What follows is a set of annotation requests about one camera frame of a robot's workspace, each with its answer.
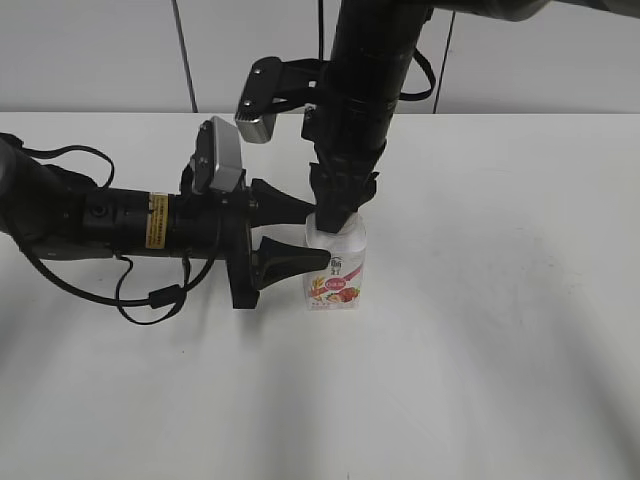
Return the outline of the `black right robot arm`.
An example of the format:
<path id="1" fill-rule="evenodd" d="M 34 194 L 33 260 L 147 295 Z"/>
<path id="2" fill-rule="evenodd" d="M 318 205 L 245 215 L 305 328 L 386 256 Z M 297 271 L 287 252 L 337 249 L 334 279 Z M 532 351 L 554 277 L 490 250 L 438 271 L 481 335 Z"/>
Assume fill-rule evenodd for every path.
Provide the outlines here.
<path id="1" fill-rule="evenodd" d="M 376 193 L 376 163 L 412 62 L 424 63 L 417 43 L 437 9 L 506 22 L 538 14 L 544 1 L 344 1 L 332 51 L 320 70 L 321 95 L 302 136 L 317 156 L 310 171 L 317 229 L 336 233 Z"/>

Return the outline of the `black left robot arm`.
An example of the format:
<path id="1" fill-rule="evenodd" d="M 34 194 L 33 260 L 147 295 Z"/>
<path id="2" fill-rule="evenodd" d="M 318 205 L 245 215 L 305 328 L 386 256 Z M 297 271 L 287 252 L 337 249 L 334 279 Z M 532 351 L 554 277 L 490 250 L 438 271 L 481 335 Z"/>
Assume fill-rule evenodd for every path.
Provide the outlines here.
<path id="1" fill-rule="evenodd" d="M 108 306 L 162 308 L 181 304 L 208 275 L 225 262 L 236 309 L 256 306 L 262 289 L 284 279 L 327 267 L 324 249 L 298 247 L 269 237 L 252 247 L 259 226 L 304 224 L 313 204 L 291 197 L 262 179 L 245 181 L 239 169 L 230 186 L 216 187 L 222 162 L 214 136 L 202 130 L 185 166 L 177 194 L 117 189 L 109 182 L 51 164 L 75 151 L 70 145 L 35 150 L 18 137 L 1 136 L 1 230 L 45 278 L 83 299 Z M 77 261 L 129 256 L 193 259 L 205 264 L 197 275 L 185 273 L 177 285 L 142 299 L 111 298 L 68 284 L 47 261 Z"/>

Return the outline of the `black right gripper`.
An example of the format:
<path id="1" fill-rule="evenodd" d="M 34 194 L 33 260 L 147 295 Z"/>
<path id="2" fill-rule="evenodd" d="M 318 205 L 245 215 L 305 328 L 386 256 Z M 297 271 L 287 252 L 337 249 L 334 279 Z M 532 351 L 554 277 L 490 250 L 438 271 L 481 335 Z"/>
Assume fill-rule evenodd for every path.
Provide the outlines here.
<path id="1" fill-rule="evenodd" d="M 329 106 L 305 109 L 302 137 L 313 143 L 317 158 L 310 165 L 309 182 L 318 230 L 339 232 L 375 196 L 375 167 L 387 132 L 387 114 Z"/>

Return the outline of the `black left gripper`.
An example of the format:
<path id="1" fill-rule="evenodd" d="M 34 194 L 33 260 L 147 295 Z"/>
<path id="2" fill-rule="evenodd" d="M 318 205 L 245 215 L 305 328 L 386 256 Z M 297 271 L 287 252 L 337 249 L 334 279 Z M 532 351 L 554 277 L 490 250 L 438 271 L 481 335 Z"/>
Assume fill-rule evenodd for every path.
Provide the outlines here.
<path id="1" fill-rule="evenodd" d="M 252 265 L 252 225 L 304 225 L 315 205 L 255 178 L 249 188 L 241 176 L 234 189 L 192 190 L 194 173 L 182 172 L 179 194 L 170 199 L 169 250 L 192 258 L 225 262 L 232 306 L 253 309 L 259 291 L 291 277 L 324 270 L 331 253 L 299 247 L 263 237 L 255 251 L 255 286 Z"/>

